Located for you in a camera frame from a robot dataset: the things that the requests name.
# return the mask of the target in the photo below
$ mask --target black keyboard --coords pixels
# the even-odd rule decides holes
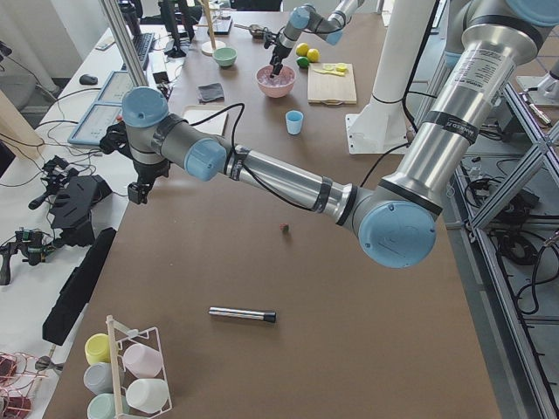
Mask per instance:
[[[148,67],[148,54],[151,51],[151,45],[154,43],[154,39],[155,34],[153,32],[141,33],[137,37],[132,38],[132,44],[136,49],[143,70]],[[121,70],[126,70],[126,63],[122,65]]]

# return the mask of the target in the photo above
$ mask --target folded cloth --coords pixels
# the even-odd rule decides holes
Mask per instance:
[[[212,83],[207,86],[198,86],[198,100],[201,102],[212,102],[213,100],[223,100],[224,88],[219,83]]]

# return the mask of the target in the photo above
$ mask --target small robotic arm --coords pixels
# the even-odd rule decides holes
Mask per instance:
[[[396,172],[385,176],[375,190],[342,185],[230,144],[221,136],[197,131],[169,113],[165,98],[147,87],[135,88],[124,98],[125,125],[120,127],[129,147],[114,149],[128,153],[140,177],[155,180],[166,175],[170,162],[202,181],[222,173],[305,210],[331,216],[336,224],[351,230],[363,251],[379,264],[394,268],[417,264],[435,243],[434,220],[442,210],[440,196],[466,150],[476,141],[502,87],[516,66],[535,58],[552,26],[559,24],[559,0],[541,3],[550,12],[537,16],[535,3],[521,0],[473,0],[467,5],[464,51]],[[314,16],[307,6],[303,10]],[[303,26],[290,19],[288,27],[302,31],[309,27],[308,22]],[[324,31],[318,28],[324,24],[314,26],[316,33]],[[291,48],[287,41],[281,42],[285,49],[276,45],[276,65],[285,55],[281,51]]]
[[[303,31],[312,32],[331,45],[336,45],[342,37],[342,29],[365,0],[343,0],[332,14],[325,19],[311,4],[295,8],[286,27],[278,34],[267,37],[264,47],[275,44],[270,65],[273,67],[270,77],[277,76],[283,67],[282,61],[289,56]]]

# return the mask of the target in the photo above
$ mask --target computer mouse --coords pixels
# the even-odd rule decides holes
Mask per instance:
[[[93,86],[97,84],[97,78],[91,74],[82,74],[79,77],[79,83],[81,85]]]

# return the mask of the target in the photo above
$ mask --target green lime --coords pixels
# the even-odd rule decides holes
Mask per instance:
[[[308,64],[309,64],[309,61],[308,61],[308,58],[307,58],[307,57],[299,57],[299,58],[297,58],[297,65],[298,65],[300,68],[308,68]]]

